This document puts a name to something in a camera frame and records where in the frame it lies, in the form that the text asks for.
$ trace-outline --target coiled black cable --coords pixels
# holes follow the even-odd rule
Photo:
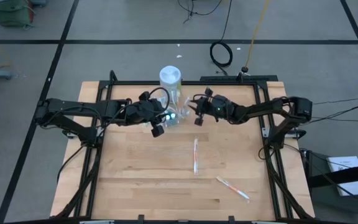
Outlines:
[[[231,48],[225,44],[224,42],[222,42],[223,40],[223,37],[224,37],[224,34],[226,33],[226,27],[227,27],[227,22],[229,21],[229,16],[230,16],[230,9],[231,9],[231,3],[232,3],[232,0],[230,0],[230,4],[229,4],[229,10],[227,12],[227,17],[226,17],[226,23],[224,25],[224,30],[223,30],[223,35],[222,35],[222,38],[219,40],[219,41],[216,41],[216,42],[213,42],[209,48],[209,56],[211,57],[211,60],[214,62],[214,64],[220,69],[222,70],[223,74],[224,75],[227,75],[227,72],[223,69],[223,68],[227,68],[228,66],[230,66],[231,62],[233,61],[233,51],[231,50]],[[215,45],[222,45],[226,50],[227,52],[229,52],[229,61],[226,62],[226,63],[220,63],[218,62],[214,55],[213,55],[213,49],[215,47]]]

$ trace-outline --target gray floor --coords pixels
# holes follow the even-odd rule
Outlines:
[[[0,27],[0,39],[60,38],[73,0],[51,0],[36,9],[31,30]],[[348,0],[358,24],[358,0]],[[217,0],[195,2],[207,12]],[[187,13],[176,0],[80,0],[67,39],[218,39],[229,1],[209,16]],[[233,0],[227,39],[250,39],[263,1]],[[258,39],[356,40],[338,0],[272,1]],[[1,45],[14,61],[11,80],[0,80],[0,205],[24,142],[35,104],[44,85],[56,45]],[[231,45],[235,75],[244,66],[249,45]],[[83,81],[108,78],[113,69],[120,80],[156,80],[159,70],[174,65],[185,80],[216,75],[209,58],[209,44],[65,45],[48,97],[76,100]],[[216,49],[218,58],[227,57]],[[0,63],[5,60],[0,53]],[[255,45],[249,64],[252,75],[278,75],[288,95],[315,102],[358,97],[358,45]],[[324,116],[358,105],[347,102],[314,107]],[[341,117],[358,119],[358,110]],[[358,156],[358,123],[322,121],[304,127],[308,134],[302,147],[333,156]],[[57,130],[37,129],[14,194],[6,221],[47,218],[52,204],[56,174],[62,164],[67,139]],[[323,220],[357,222],[358,215],[314,204]]]

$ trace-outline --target wooden table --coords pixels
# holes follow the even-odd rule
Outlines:
[[[156,86],[117,85],[112,99],[137,97]],[[205,86],[182,86],[183,96],[203,93]],[[239,105],[255,104],[251,86],[212,86],[214,94],[228,97]],[[94,102],[98,82],[84,82],[78,101]],[[285,96],[282,82],[268,82],[271,98]],[[101,167],[93,206],[93,219],[135,220],[139,214],[146,220],[274,220],[266,164],[257,157],[262,147],[257,118],[242,125],[215,122],[204,117],[202,127],[195,126],[191,113],[178,126],[165,128],[165,134],[153,138],[144,125],[118,127],[110,125],[104,138]],[[274,116],[276,124],[282,118]],[[74,117],[84,126],[91,118]],[[193,174],[194,139],[199,139],[199,175]],[[287,144],[298,147],[294,139]],[[80,146],[77,139],[68,140],[65,159]],[[83,167],[85,150],[63,170],[53,201],[51,215],[60,212],[76,192]],[[298,152],[282,149],[288,189],[298,203],[314,216],[303,165]],[[250,197],[250,203],[218,182],[220,175]],[[280,210],[285,217],[281,191]],[[82,213],[85,214],[88,193]]]

